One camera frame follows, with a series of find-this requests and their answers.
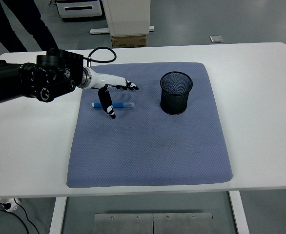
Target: pen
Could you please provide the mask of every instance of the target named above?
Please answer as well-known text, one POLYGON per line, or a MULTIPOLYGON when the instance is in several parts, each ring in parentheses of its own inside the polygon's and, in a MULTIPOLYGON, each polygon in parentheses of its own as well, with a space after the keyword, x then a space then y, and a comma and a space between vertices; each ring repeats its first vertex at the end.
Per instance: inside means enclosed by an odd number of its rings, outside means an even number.
MULTIPOLYGON (((100 102, 93 102, 92 106, 94 108, 101 108, 100 102)), ((113 108, 124 108, 124 107, 134 107, 134 102, 113 102, 113 108)))

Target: electrical outlet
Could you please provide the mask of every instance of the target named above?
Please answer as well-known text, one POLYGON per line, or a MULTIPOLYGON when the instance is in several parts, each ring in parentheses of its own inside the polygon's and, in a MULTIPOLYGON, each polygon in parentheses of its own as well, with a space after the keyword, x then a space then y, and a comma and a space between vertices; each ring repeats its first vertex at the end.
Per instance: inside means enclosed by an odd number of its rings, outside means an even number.
MULTIPOLYGON (((15 201, 20 204, 20 200, 15 198, 15 201)), ((2 203, 3 208, 7 212, 12 212, 17 209, 18 205, 15 203, 14 198, 0 198, 0 203, 2 203)))

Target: person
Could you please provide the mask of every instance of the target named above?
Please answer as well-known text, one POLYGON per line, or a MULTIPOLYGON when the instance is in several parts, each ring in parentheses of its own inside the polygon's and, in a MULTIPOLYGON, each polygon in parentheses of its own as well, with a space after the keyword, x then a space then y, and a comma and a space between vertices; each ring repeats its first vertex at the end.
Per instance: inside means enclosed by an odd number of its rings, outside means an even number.
MULTIPOLYGON (((48 27, 41 20, 41 14, 34 0, 3 0, 14 13, 26 31, 33 36, 43 51, 58 49, 48 27)), ((0 3, 0 42, 9 52, 26 52, 27 49, 13 31, 0 3)))

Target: black cable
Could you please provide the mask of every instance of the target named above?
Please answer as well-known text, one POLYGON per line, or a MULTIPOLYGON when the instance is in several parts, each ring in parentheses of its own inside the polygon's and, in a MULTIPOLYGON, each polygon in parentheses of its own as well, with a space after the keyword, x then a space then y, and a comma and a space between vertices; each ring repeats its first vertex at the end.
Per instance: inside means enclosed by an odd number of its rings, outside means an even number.
POLYGON ((56 0, 51 0, 50 3, 49 3, 49 6, 50 5, 55 5, 56 6, 56 0))
POLYGON ((84 58, 85 60, 87 60, 87 61, 90 61, 90 62, 108 63, 108 62, 113 62, 113 61, 115 61, 116 58, 117 58, 117 55, 116 55, 115 51, 113 51, 111 48, 108 48, 108 47, 105 47, 105 46, 100 46, 100 47, 97 47, 97 48, 95 48, 94 50, 92 50, 91 53, 89 54, 88 58, 85 58, 85 57, 83 57, 83 58, 84 58), (105 61, 105 60, 103 61, 103 60, 91 59, 91 55, 93 55, 94 52, 96 52, 96 51, 98 51, 98 50, 101 50, 101 49, 109 50, 110 52, 112 52, 113 55, 114 55, 114 58, 111 59, 111 60, 106 60, 106 61, 105 61))
POLYGON ((29 222, 29 223, 31 223, 31 224, 32 224, 32 226, 34 226, 34 227, 35 227, 35 229, 36 229, 37 233, 38 233, 38 234, 40 234, 40 233, 39 233, 39 231, 38 231, 38 229, 37 229, 37 227, 34 225, 34 223, 33 223, 33 222, 31 222, 31 221, 29 220, 29 218, 28 218, 28 215, 27 215, 27 212, 26 212, 25 208, 24 208, 22 205, 18 204, 18 203, 16 202, 16 200, 15 200, 15 199, 14 199, 14 201, 15 201, 15 203, 16 203, 18 206, 20 206, 20 207, 24 210, 24 212, 25 212, 25 215, 26 215, 26 218, 27 218, 28 222, 29 222))
POLYGON ((26 231, 27 231, 27 234, 29 234, 29 230, 28 230, 28 228, 27 228, 26 224, 25 224, 25 223, 22 221, 22 219, 21 219, 21 218, 19 218, 16 214, 11 213, 11 212, 7 212, 7 211, 1 210, 1 209, 0 209, 0 211, 1 211, 1 212, 8 213, 8 214, 11 214, 11 215, 14 215, 16 218, 18 218, 18 219, 20 220, 20 222, 24 225, 24 227, 25 227, 25 229, 26 229, 26 231))

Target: black mesh pen holder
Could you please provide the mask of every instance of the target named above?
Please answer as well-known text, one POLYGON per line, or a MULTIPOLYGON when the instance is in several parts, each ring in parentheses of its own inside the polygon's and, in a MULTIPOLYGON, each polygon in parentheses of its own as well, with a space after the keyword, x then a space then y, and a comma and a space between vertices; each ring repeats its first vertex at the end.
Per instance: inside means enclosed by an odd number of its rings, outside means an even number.
POLYGON ((188 94, 193 87, 192 79, 183 72, 168 72, 161 78, 161 108, 170 115, 186 110, 188 94))

